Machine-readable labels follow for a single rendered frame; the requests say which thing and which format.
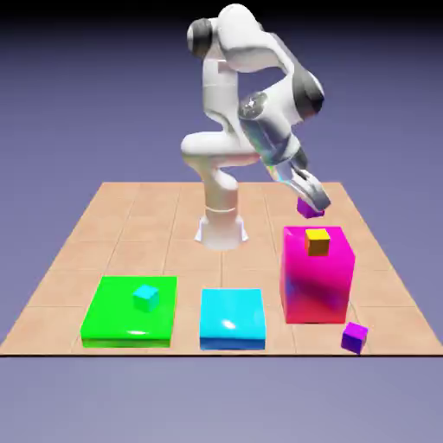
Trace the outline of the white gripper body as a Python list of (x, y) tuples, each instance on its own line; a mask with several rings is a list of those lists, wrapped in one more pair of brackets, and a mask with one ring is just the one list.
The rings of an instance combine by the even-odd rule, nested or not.
[(308, 170), (291, 169), (288, 185), (314, 210), (326, 210), (331, 205), (323, 184)]

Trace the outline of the small purple cube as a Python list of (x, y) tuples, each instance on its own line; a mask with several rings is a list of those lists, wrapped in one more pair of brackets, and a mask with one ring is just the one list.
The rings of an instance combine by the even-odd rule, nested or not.
[(317, 211), (313, 209), (308, 203), (306, 203), (302, 198), (298, 198), (297, 201), (297, 211), (306, 219), (321, 217), (324, 215), (324, 211)]
[(341, 347), (357, 355), (362, 353), (369, 329), (366, 326), (349, 322), (346, 324), (341, 340)]

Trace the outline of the small orange cube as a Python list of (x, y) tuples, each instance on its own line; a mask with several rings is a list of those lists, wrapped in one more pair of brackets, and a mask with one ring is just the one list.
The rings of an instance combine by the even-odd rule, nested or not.
[(325, 228), (307, 228), (305, 230), (305, 250), (308, 256), (327, 256), (330, 236)]

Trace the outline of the small cyan cube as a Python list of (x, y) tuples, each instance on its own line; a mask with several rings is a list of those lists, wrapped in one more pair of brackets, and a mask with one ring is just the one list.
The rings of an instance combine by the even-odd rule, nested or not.
[(140, 311), (152, 311), (159, 303), (159, 290), (154, 286), (142, 285), (132, 294), (132, 301)]

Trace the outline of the large pink box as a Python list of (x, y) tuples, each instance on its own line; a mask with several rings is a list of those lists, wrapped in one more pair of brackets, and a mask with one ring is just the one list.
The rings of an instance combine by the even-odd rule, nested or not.
[(310, 256), (307, 228), (283, 228), (279, 294), (288, 324), (345, 322), (356, 258), (340, 227), (324, 229), (330, 236), (328, 254)]

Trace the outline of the large cyan box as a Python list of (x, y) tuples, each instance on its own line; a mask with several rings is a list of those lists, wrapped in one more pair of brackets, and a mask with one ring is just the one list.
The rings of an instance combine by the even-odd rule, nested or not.
[(203, 289), (199, 336), (202, 350), (265, 349), (266, 320), (261, 289)]

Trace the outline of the large green box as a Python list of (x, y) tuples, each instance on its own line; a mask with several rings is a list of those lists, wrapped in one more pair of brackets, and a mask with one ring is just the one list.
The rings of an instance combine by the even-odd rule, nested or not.
[[(140, 311), (132, 301), (142, 285), (159, 290), (158, 306)], [(168, 348), (177, 301), (176, 276), (104, 276), (80, 327), (86, 348)]]

